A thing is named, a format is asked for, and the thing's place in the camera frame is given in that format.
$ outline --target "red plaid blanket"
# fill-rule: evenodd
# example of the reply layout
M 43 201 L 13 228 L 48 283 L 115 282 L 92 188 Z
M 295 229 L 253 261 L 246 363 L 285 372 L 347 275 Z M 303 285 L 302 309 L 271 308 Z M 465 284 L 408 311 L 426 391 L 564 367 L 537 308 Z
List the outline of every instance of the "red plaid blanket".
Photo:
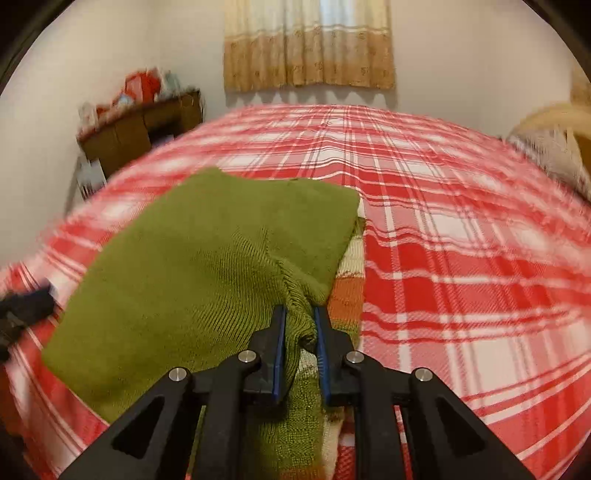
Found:
M 212 165 L 355 188 L 367 218 L 361 349 L 390 368 L 431 368 L 538 478 L 560 476 L 591 426 L 591 208 L 477 132 L 364 107 L 233 111 L 113 177 L 1 288 L 49 279 L 65 307 L 111 237 Z M 46 478 L 106 427 L 40 361 L 56 324 L 27 332 L 7 366 Z M 353 478 L 352 432 L 338 480 Z

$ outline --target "floral pattern curtain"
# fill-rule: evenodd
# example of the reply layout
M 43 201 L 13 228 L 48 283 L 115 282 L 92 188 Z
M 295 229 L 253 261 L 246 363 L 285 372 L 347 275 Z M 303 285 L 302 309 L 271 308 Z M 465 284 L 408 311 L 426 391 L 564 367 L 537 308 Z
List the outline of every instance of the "floral pattern curtain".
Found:
M 394 87 L 390 0 L 226 0 L 224 87 Z

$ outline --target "white wall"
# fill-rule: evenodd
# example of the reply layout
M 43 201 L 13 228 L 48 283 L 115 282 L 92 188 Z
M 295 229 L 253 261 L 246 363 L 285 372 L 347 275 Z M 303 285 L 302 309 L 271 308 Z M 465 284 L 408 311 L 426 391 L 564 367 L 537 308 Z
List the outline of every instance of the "white wall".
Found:
M 558 34 L 521 0 L 486 1 L 479 129 L 505 135 L 548 103 L 569 100 L 573 55 Z
M 491 135 L 570 93 L 570 52 L 522 0 L 392 0 L 397 92 L 223 90 L 223 1 L 159 3 L 161 64 L 202 89 L 207 118 L 268 102 L 348 103 L 441 117 Z
M 33 251 L 64 212 L 79 105 L 109 101 L 129 72 L 156 64 L 153 1 L 76 0 L 0 96 L 0 267 Z

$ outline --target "green sweater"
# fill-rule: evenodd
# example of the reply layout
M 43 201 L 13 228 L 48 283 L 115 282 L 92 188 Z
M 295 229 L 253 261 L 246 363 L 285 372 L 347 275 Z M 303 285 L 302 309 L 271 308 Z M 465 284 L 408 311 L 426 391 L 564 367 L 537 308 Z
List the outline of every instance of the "green sweater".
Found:
M 316 340 L 310 302 L 326 303 L 358 202 L 354 190 L 320 181 L 201 171 L 105 246 L 70 299 L 44 361 L 112 422 L 170 368 L 215 367 L 244 349 L 253 331 L 268 326 L 274 305 L 284 304 L 291 385 L 300 346 L 312 351 Z M 317 385 L 303 382 L 286 405 L 309 398 L 317 410 Z M 317 411 L 306 415 L 301 405 L 298 418 L 285 406 L 255 412 L 244 468 L 261 478 L 314 462 L 319 430 L 297 426 L 315 422 Z

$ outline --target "metal screw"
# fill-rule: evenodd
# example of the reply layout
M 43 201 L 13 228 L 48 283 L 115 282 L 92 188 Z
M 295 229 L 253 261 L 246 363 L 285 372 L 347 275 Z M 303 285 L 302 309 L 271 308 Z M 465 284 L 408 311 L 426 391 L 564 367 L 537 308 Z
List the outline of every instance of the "metal screw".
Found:
M 414 376 L 417 377 L 421 382 L 428 382 L 433 378 L 433 372 L 431 372 L 428 368 L 419 368 L 414 373 Z
M 243 350 L 238 354 L 238 359 L 244 364 L 249 364 L 256 360 L 256 352 L 253 352 L 252 350 Z
M 187 376 L 187 371 L 184 368 L 173 368 L 170 372 L 168 372 L 168 377 L 173 382 L 180 382 L 184 380 Z
M 352 364 L 360 364 L 363 360 L 365 360 L 365 355 L 357 350 L 353 350 L 352 352 L 347 353 L 345 358 L 348 362 Z

